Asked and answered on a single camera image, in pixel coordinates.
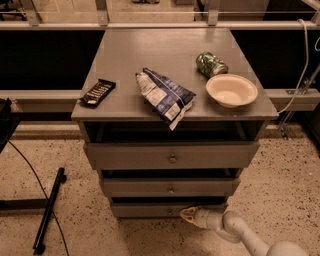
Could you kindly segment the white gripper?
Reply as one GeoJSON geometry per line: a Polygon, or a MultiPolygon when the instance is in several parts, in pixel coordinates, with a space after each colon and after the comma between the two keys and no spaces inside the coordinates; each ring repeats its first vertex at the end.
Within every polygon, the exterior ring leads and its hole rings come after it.
{"type": "Polygon", "coordinates": [[[199,228],[218,230],[223,227],[222,214],[211,209],[188,207],[180,211],[180,216],[199,228]]]}

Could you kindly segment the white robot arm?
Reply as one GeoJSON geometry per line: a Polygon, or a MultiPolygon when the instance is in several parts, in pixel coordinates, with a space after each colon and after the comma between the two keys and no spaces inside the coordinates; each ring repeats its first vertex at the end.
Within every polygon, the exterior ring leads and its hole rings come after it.
{"type": "Polygon", "coordinates": [[[234,211],[219,213],[208,208],[189,207],[181,210],[180,216],[199,228],[214,230],[230,243],[242,243],[251,256],[310,256],[302,247],[289,241],[266,244],[234,211]]]}

